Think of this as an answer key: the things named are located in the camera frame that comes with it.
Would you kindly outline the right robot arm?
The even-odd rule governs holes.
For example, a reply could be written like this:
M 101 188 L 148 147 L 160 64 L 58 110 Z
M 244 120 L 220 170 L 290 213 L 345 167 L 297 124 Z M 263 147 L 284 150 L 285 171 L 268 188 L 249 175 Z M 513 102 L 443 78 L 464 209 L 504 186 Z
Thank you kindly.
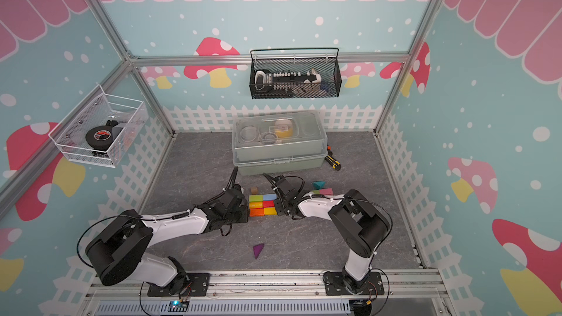
M 349 247 L 342 284 L 352 294 L 363 291 L 369 282 L 373 258 L 392 232 L 390 214 L 357 190 L 343 195 L 306 193 L 304 187 L 295 188 L 283 175 L 263 176 L 277 196 L 275 209 L 279 215 L 292 220 L 312 217 L 332 222 Z

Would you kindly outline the green block top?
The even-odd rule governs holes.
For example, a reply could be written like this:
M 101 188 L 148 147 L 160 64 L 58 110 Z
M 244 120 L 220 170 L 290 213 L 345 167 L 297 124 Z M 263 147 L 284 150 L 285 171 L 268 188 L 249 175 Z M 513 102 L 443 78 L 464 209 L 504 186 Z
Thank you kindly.
M 250 203 L 262 202 L 263 196 L 262 195 L 251 195 L 249 197 L 249 201 L 250 201 Z

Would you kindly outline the purple triangle block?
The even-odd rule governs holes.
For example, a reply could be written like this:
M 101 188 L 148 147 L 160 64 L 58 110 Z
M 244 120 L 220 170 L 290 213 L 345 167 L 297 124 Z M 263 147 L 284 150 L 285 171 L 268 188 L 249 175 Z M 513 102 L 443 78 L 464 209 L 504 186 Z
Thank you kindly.
M 259 256 L 262 253 L 264 247 L 265 247 L 265 244 L 257 244 L 253 247 L 253 254 L 254 254 L 255 259 L 259 258 Z

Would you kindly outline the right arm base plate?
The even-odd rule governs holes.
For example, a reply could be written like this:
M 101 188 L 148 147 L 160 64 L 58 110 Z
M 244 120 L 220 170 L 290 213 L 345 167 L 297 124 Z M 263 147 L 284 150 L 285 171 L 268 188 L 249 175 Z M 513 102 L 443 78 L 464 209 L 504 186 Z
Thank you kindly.
M 328 296 L 384 296 L 385 289 L 381 274 L 369 272 L 359 281 L 353 279 L 347 272 L 325 272 L 323 284 Z

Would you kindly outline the red block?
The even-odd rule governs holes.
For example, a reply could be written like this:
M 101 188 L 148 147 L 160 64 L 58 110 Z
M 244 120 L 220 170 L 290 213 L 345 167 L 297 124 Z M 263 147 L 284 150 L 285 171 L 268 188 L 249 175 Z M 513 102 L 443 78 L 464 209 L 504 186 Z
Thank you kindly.
M 265 200 L 263 202 L 263 207 L 264 208 L 274 208 L 275 207 L 275 202 L 273 200 Z

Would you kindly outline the pink block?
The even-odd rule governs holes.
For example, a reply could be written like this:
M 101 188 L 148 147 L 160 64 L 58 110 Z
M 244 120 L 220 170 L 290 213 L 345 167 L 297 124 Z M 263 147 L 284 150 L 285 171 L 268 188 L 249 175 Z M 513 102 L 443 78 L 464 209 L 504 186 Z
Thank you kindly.
M 333 195 L 332 189 L 322 189 L 318 191 L 321 195 Z

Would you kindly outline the orange yellow supermarket block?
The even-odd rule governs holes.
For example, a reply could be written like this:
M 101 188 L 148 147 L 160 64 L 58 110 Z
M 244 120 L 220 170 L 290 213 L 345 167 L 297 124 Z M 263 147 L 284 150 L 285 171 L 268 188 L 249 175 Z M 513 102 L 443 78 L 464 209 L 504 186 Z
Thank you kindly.
M 250 202 L 250 208 L 251 209 L 263 209 L 263 202 L 262 201 Z

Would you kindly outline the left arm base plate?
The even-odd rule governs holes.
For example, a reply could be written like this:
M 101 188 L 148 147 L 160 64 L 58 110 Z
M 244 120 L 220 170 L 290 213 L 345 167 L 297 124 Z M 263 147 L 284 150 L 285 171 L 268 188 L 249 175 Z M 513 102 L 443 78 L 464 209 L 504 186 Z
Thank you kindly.
M 206 296 L 210 273 L 187 273 L 175 277 L 165 287 L 149 284 L 148 297 Z

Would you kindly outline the teal triangle block top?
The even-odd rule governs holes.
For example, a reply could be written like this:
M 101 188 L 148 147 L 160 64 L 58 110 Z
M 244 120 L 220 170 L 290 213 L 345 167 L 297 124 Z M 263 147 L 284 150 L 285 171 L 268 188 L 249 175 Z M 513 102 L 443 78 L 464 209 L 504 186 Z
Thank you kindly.
M 314 190 L 322 190 L 326 186 L 325 181 L 314 181 L 313 182 L 313 189 Z

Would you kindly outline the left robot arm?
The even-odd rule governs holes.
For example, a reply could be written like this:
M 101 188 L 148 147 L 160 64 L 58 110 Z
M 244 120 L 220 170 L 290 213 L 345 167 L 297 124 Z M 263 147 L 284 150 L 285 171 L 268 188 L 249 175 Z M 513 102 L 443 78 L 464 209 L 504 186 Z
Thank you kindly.
M 236 183 L 237 174 L 234 169 L 218 195 L 191 209 L 161 215 L 140 215 L 130 209 L 106 218 L 108 225 L 89 242 L 79 259 L 95 270 L 105 286 L 133 279 L 171 296 L 183 296 L 192 282 L 181 263 L 147 250 L 181 236 L 213 231 L 227 236 L 233 225 L 246 223 L 250 208 L 243 189 Z

